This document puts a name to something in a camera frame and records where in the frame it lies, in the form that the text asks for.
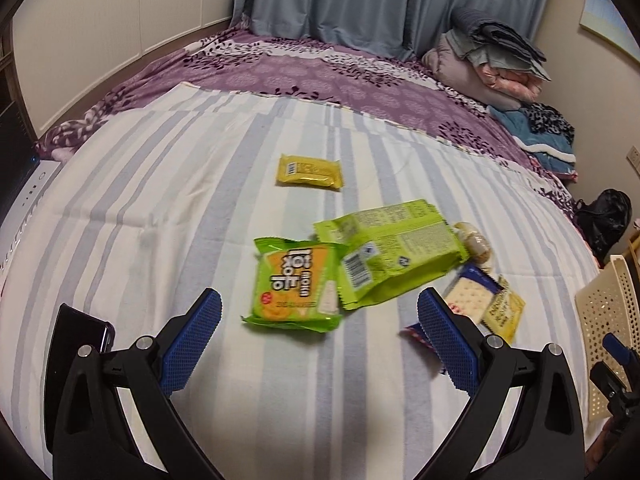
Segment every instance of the wall outlet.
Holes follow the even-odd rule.
[[[640,174],[640,152],[635,146],[632,146],[626,154],[626,160],[631,162],[631,165],[636,168],[636,171]]]

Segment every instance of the yellow wrapper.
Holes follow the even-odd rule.
[[[307,184],[340,189],[342,171],[340,162],[308,156],[283,155],[280,157],[276,180],[283,184]]]
[[[511,285],[504,277],[498,277],[498,284],[504,290],[494,296],[494,300],[482,316],[482,322],[491,332],[511,344],[525,303],[511,290]]]

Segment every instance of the green snack package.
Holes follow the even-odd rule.
[[[469,258],[426,200],[359,211],[314,228],[321,242],[348,246],[338,273],[338,293],[347,310],[395,298]]]
[[[254,306],[247,323],[328,332],[340,324],[336,278],[340,244],[256,238],[260,252]]]

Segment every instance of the white cabinet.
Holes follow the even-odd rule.
[[[13,22],[22,94],[43,134],[140,56],[231,16],[232,0],[25,0]]]

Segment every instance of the pillow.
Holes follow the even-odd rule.
[[[424,55],[422,63],[433,72],[438,81],[476,101],[502,111],[520,108],[520,102],[516,99],[486,86],[474,66],[456,56],[444,34],[441,35],[436,48]]]

